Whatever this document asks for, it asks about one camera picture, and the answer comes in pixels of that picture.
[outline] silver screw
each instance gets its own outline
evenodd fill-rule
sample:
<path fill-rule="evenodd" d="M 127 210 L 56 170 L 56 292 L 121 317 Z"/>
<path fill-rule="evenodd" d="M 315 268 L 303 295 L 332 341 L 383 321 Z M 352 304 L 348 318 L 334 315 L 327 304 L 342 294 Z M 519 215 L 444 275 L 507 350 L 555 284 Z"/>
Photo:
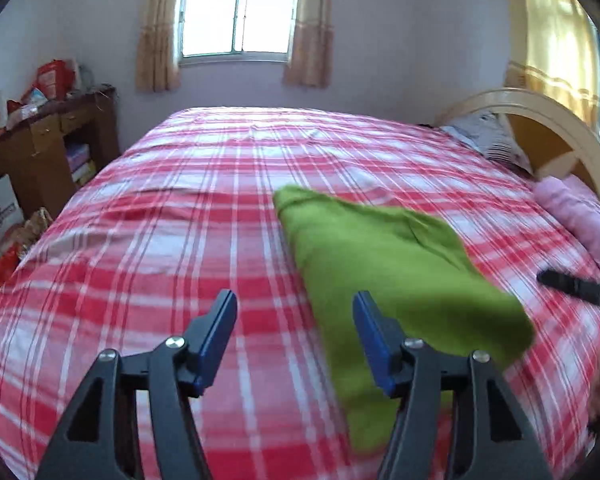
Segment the silver screw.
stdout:
<path fill-rule="evenodd" d="M 420 350 L 424 346 L 424 341 L 422 339 L 408 337 L 402 342 L 402 346 L 409 350 Z"/>
<path fill-rule="evenodd" d="M 98 360 L 106 363 L 107 361 L 113 361 L 113 359 L 116 358 L 116 355 L 118 355 L 118 353 L 115 350 L 107 348 L 106 350 L 100 352 L 98 355 Z"/>
<path fill-rule="evenodd" d="M 165 345 L 167 345 L 167 348 L 182 348 L 184 346 L 184 338 L 175 335 L 168 338 Z"/>
<path fill-rule="evenodd" d="M 485 364 L 491 361 L 491 356 L 484 350 L 476 350 L 473 354 L 473 358 L 479 363 Z"/>

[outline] yellow curtain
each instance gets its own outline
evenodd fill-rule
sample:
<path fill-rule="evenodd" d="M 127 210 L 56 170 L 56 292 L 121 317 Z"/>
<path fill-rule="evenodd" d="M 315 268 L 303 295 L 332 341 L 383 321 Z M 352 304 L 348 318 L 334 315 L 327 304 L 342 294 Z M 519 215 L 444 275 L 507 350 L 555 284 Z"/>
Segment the yellow curtain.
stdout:
<path fill-rule="evenodd" d="M 332 0 L 298 0 L 291 57 L 284 82 L 327 88 L 333 56 Z"/>
<path fill-rule="evenodd" d="M 577 0 L 509 1 L 512 59 L 506 84 L 553 98 L 597 132 L 600 44 L 585 10 Z"/>
<path fill-rule="evenodd" d="M 180 85 L 177 5 L 178 0 L 148 0 L 136 60 L 139 91 L 163 92 Z"/>

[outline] plaid bedsheet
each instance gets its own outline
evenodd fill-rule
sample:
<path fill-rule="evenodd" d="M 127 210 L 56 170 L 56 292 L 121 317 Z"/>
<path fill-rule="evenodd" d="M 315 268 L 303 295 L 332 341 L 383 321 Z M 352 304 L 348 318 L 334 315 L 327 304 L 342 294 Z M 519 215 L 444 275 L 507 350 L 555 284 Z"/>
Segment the plaid bedsheet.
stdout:
<path fill-rule="evenodd" d="M 170 117 L 67 205 L 0 295 L 0 453 L 33 478 L 99 350 L 147 351 L 208 311 L 238 321 L 214 386 L 192 403 L 217 479 L 371 479 L 354 456 L 310 304 L 276 219 L 295 182 L 346 200 L 445 219 L 538 329 L 506 378 L 554 472 L 586 441 L 600 313 L 535 282 L 547 264 L 600 277 L 530 185 L 447 134 L 315 110 L 196 108 Z M 139 398 L 147 478 L 158 478 Z M 448 420 L 440 422 L 440 450 Z M 442 459 L 433 476 L 441 478 Z"/>

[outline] white shopping bag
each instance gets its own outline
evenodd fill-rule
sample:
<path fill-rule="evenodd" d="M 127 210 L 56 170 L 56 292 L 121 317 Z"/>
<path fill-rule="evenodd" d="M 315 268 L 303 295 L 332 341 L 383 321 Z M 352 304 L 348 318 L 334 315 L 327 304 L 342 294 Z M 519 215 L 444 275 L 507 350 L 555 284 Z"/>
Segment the white shopping bag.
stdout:
<path fill-rule="evenodd" d="M 14 225 L 22 224 L 24 216 L 11 187 L 9 175 L 0 178 L 0 240 Z"/>

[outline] green cloth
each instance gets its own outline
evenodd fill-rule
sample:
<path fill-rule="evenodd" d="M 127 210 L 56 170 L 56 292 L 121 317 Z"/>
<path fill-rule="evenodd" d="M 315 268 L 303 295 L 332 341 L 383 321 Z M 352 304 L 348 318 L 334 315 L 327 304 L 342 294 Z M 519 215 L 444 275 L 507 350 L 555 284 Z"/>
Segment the green cloth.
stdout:
<path fill-rule="evenodd" d="M 407 335 L 443 352 L 486 350 L 505 368 L 531 344 L 534 329 L 520 302 L 484 279 L 442 220 L 297 186 L 277 191 L 274 204 L 356 451 L 389 441 L 397 409 L 375 386 L 353 323 L 352 300 L 360 290 L 369 290 Z"/>

